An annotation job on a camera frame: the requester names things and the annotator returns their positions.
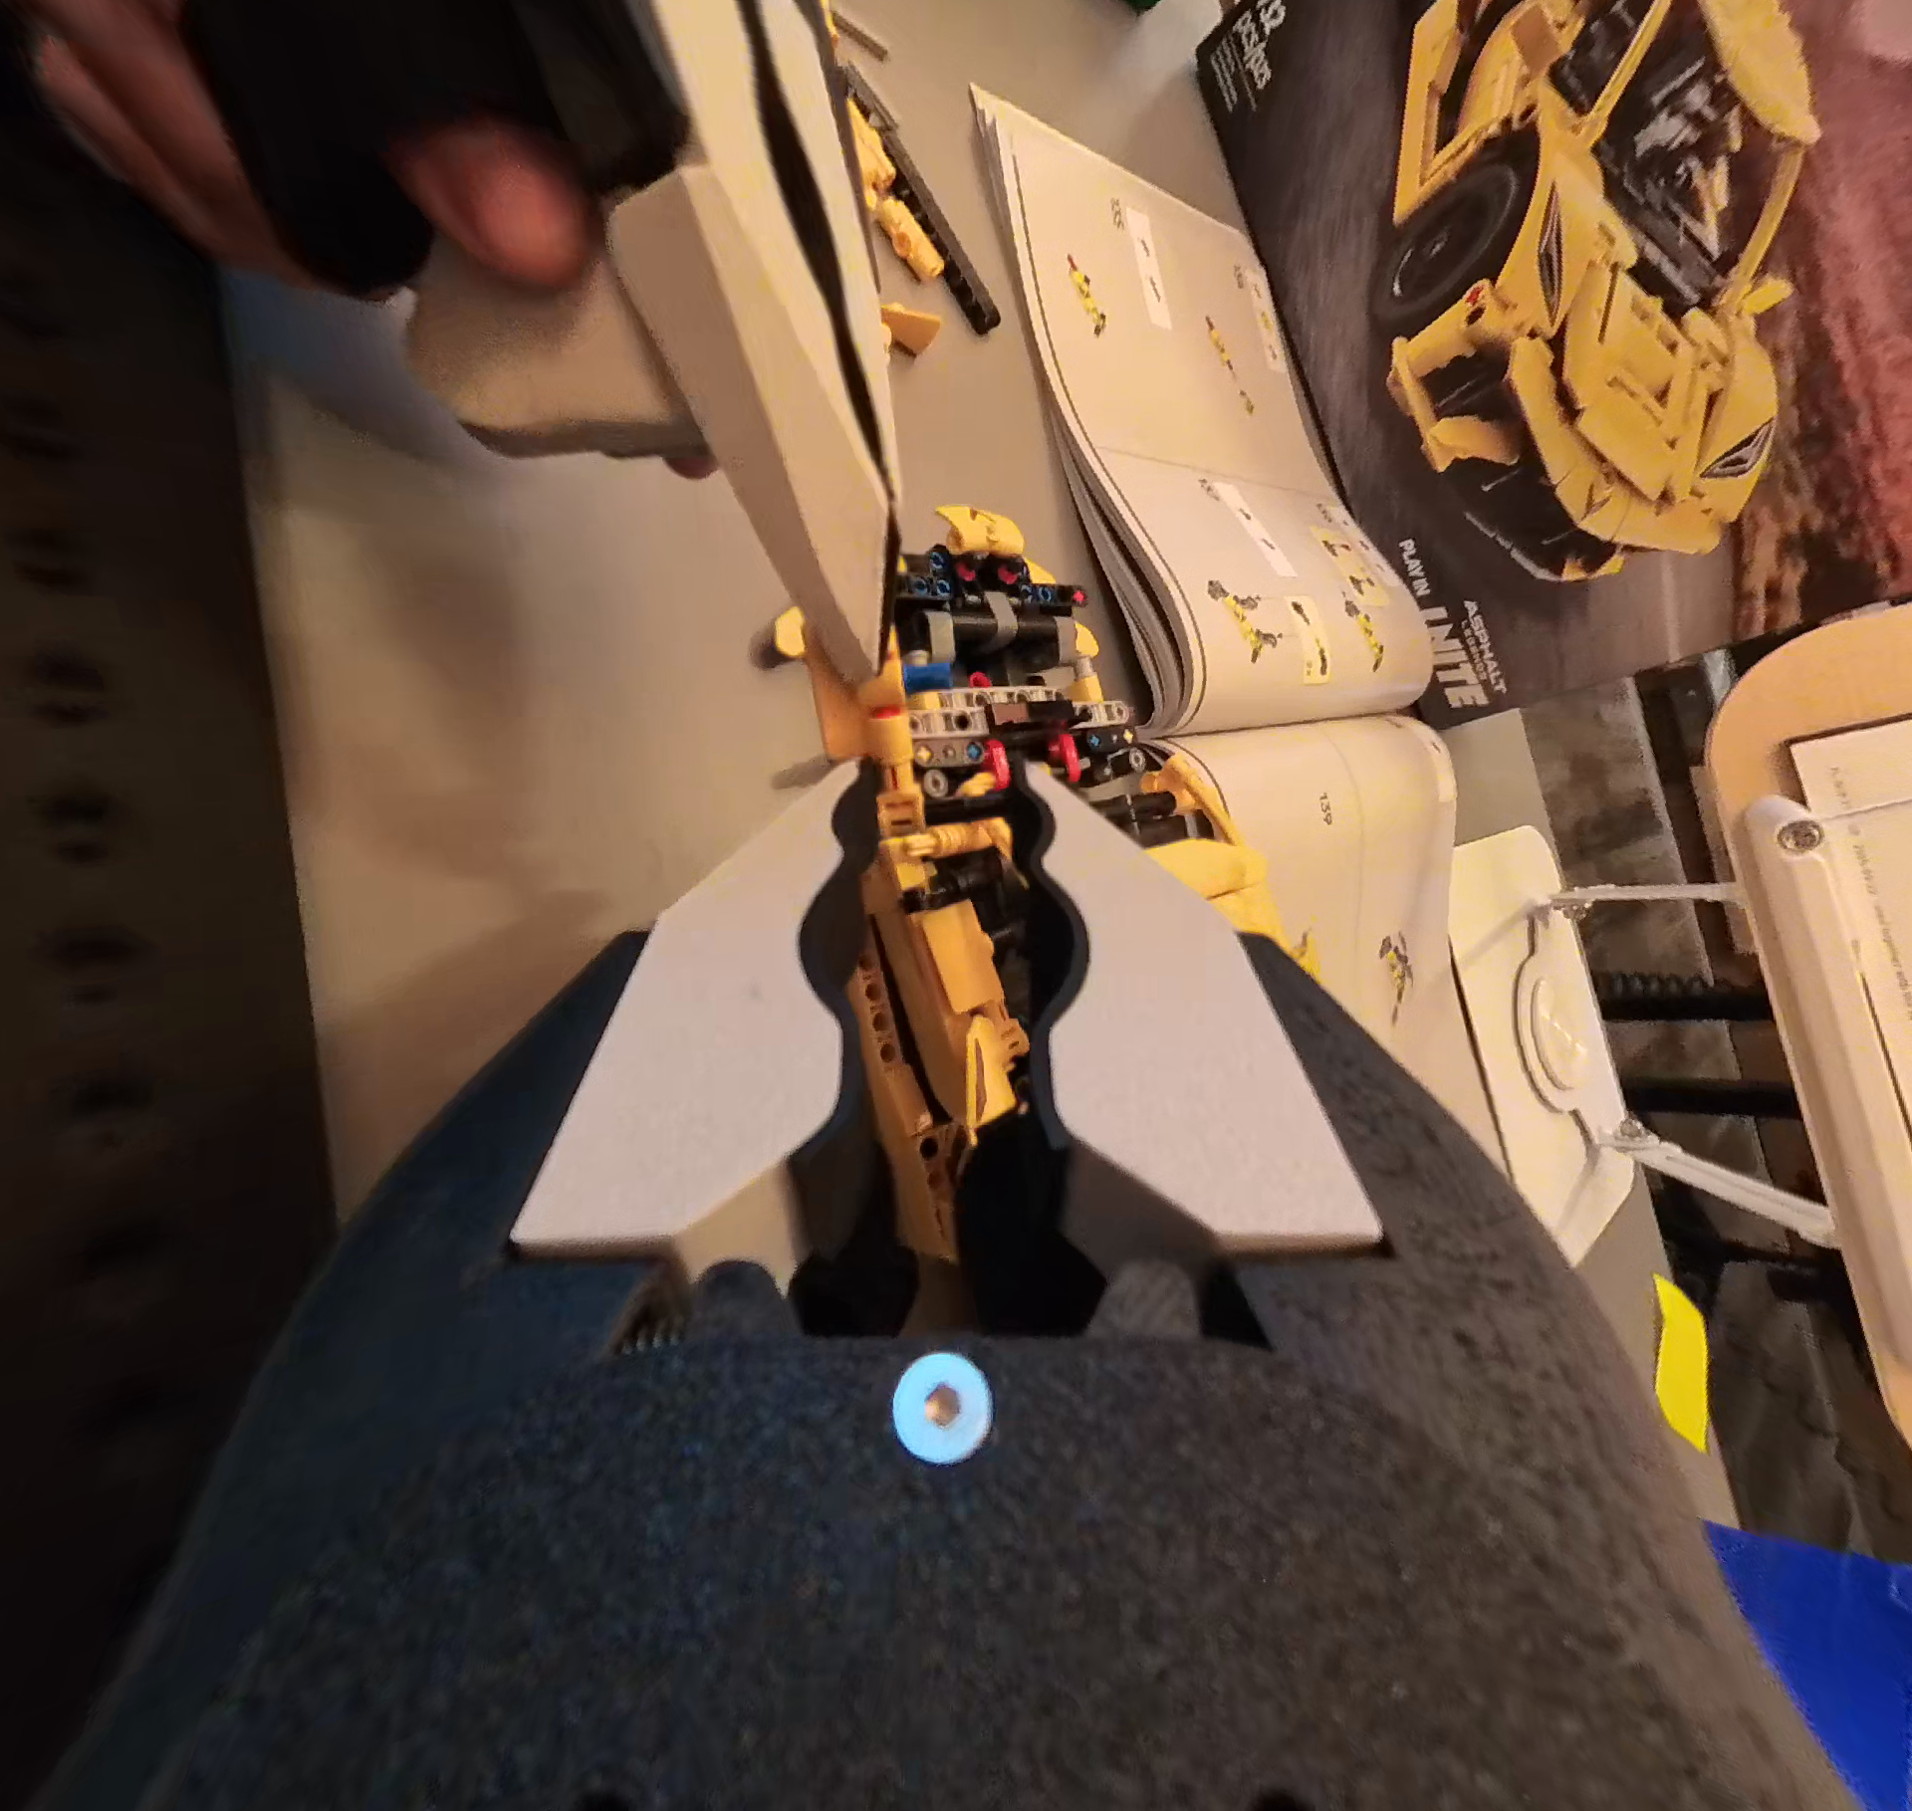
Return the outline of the yellow sticky note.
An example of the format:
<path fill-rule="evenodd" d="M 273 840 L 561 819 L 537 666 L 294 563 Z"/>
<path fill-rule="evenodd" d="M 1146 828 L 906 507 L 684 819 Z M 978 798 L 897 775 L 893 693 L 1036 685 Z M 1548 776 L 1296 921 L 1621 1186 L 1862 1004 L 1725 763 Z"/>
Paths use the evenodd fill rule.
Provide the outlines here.
<path fill-rule="evenodd" d="M 1691 1451 L 1709 1446 L 1709 1332 L 1702 1306 L 1667 1277 L 1654 1275 L 1658 1338 L 1654 1397 L 1661 1420 Z"/>

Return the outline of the white document stand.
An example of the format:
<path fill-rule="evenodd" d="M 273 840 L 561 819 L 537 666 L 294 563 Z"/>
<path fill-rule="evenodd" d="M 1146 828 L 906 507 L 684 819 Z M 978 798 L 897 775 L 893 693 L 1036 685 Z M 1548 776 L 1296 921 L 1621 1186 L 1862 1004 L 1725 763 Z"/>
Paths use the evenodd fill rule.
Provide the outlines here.
<path fill-rule="evenodd" d="M 1709 725 L 1725 880 L 1568 886 L 1532 824 L 1459 845 L 1451 865 L 1451 955 L 1503 1166 L 1568 1262 L 1588 1257 L 1648 1171 L 1837 1253 L 1900 1436 L 1909 1436 L 1909 1074 L 1882 1044 L 1833 842 L 1806 807 L 1789 745 L 1906 712 L 1909 603 L 1809 627 L 1754 664 Z M 1654 898 L 1745 913 L 1822 1202 L 1658 1137 L 1643 1123 L 1648 1096 L 1621 1089 L 1578 921 Z"/>

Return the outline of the grey desk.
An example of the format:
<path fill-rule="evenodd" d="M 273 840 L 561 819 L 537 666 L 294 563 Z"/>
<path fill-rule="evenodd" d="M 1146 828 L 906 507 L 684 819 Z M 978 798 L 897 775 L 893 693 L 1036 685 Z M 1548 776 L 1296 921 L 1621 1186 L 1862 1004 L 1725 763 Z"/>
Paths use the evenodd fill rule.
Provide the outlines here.
<path fill-rule="evenodd" d="M 833 0 L 1003 325 L 899 361 L 906 507 L 1002 510 L 1092 556 L 1043 420 L 969 88 L 1241 225 L 1191 58 L 1215 0 Z M 729 489 L 658 460 L 494 457 L 403 368 L 396 306 L 226 282 L 335 1202 L 619 931 L 814 779 L 786 603 Z"/>

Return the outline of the dark car set box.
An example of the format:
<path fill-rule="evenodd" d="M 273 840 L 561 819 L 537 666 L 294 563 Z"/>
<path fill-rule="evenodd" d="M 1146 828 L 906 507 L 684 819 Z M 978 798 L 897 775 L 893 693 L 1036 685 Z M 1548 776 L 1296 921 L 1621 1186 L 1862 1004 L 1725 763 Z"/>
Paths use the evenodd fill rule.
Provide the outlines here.
<path fill-rule="evenodd" d="M 1238 0 L 1198 70 L 1428 721 L 1909 591 L 1909 0 Z"/>

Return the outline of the yellow brick car model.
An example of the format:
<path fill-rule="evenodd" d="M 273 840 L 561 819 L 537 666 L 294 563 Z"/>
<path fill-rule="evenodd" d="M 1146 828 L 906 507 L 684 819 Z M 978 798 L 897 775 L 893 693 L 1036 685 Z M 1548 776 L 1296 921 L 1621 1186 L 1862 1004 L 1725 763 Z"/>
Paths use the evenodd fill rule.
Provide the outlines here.
<path fill-rule="evenodd" d="M 938 520 L 897 560 L 893 638 L 902 661 L 950 661 L 953 687 L 906 699 L 927 828 L 877 840 L 853 1001 L 897 1235 L 953 1271 L 973 1150 L 1028 1105 L 1028 883 L 1003 819 L 1017 763 L 1058 775 L 1246 935 L 1314 977 L 1320 961 L 1310 938 L 1283 935 L 1268 865 L 1215 779 L 1185 751 L 1146 748 L 1131 706 L 1104 693 L 1085 587 L 1033 563 L 1008 515 L 941 507 Z"/>

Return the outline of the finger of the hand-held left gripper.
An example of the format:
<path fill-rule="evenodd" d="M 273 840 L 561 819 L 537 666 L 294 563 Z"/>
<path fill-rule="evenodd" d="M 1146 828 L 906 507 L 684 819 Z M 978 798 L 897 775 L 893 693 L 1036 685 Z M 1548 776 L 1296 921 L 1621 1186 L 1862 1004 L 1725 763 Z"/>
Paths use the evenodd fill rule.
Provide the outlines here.
<path fill-rule="evenodd" d="M 891 539 L 784 209 L 749 0 L 622 2 L 684 140 L 607 204 L 612 265 L 811 635 L 866 682 L 888 653 L 899 527 Z M 830 55 L 821 0 L 817 20 Z"/>
<path fill-rule="evenodd" d="M 771 166 L 826 310 L 826 338 L 853 431 L 897 539 L 899 457 L 891 355 L 880 316 L 880 280 L 863 228 L 863 183 L 850 140 L 844 96 L 820 39 L 817 0 L 749 0 L 765 84 L 759 121 Z"/>

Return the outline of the blue plastic bin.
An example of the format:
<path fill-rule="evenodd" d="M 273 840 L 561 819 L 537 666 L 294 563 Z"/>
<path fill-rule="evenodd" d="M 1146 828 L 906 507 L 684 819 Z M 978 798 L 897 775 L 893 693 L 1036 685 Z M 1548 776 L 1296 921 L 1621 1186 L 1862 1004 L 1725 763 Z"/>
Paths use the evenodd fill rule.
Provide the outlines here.
<path fill-rule="evenodd" d="M 1706 1522 L 1770 1668 L 1862 1807 L 1909 1804 L 1909 1562 Z"/>

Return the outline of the pile of yellow brick pieces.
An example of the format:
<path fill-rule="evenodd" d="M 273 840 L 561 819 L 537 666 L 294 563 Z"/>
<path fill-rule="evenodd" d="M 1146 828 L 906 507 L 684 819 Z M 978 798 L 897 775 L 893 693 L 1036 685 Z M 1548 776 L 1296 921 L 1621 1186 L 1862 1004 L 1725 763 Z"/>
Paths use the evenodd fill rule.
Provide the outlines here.
<path fill-rule="evenodd" d="M 853 157 L 863 189 L 863 209 L 872 233 L 883 236 L 914 280 L 948 282 L 953 276 L 945 247 L 932 237 L 929 219 L 909 203 L 912 183 L 902 170 L 897 115 L 880 97 L 863 75 L 844 55 L 844 26 L 830 0 L 821 0 L 821 18 L 830 39 L 830 55 L 839 63 L 847 84 Z"/>

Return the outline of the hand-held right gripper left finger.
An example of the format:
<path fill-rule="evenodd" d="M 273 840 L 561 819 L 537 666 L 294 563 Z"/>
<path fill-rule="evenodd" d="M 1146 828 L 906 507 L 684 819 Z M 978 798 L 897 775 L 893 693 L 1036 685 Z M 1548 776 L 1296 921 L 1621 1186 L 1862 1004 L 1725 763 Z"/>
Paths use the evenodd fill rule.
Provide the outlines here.
<path fill-rule="evenodd" d="M 850 979 L 863 949 L 877 767 L 833 764 L 641 940 L 513 1220 L 525 1260 L 751 1262 L 814 1253 L 811 1160 L 863 1102 Z"/>

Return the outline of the person's left hand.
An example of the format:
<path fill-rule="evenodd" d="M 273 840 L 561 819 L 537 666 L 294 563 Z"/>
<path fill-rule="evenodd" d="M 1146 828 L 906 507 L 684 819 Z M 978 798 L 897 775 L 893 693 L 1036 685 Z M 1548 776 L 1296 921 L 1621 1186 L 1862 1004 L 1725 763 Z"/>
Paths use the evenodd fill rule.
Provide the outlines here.
<path fill-rule="evenodd" d="M 311 289 L 260 203 L 178 36 L 181 0 L 7 0 L 59 125 L 212 258 Z M 537 130 L 463 121 L 408 133 L 390 170 L 434 233 L 527 289 L 571 286 L 603 219 Z"/>

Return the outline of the printed instruction sheet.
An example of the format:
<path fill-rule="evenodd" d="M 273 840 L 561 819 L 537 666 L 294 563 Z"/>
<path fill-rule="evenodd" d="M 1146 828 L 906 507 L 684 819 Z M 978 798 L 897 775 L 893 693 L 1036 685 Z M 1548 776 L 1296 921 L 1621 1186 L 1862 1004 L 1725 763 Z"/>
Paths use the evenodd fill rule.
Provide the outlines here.
<path fill-rule="evenodd" d="M 1882 1044 L 1909 1074 L 1909 715 L 1789 745 L 1806 807 L 1825 828 Z"/>

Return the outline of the building instruction booklet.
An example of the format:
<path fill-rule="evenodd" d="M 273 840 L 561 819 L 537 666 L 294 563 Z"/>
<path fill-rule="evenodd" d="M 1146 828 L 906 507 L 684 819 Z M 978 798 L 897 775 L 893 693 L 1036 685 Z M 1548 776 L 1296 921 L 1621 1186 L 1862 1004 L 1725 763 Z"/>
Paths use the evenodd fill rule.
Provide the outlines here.
<path fill-rule="evenodd" d="M 1151 758 L 1222 807 L 1283 947 L 1503 1166 L 1451 961 L 1457 775 L 1414 717 L 1432 639 L 1316 453 L 1253 247 L 972 100 Z"/>

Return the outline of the dark perforated chair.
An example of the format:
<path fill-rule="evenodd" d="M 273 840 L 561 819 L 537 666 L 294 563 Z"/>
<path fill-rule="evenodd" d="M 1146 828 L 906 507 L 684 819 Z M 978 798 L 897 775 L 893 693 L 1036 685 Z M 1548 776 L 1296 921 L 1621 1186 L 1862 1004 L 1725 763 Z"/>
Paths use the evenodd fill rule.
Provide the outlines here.
<path fill-rule="evenodd" d="M 218 274 L 4 24 L 4 1804 L 332 1238 Z"/>

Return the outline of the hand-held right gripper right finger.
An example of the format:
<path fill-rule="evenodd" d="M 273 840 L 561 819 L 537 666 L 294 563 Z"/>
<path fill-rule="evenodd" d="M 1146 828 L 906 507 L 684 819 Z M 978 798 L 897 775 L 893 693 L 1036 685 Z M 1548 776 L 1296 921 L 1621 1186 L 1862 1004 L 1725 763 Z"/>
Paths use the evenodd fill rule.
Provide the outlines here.
<path fill-rule="evenodd" d="M 1020 767 L 1061 1232 L 1109 1277 L 1381 1248 L 1380 1211 L 1246 935 L 1049 767 Z"/>

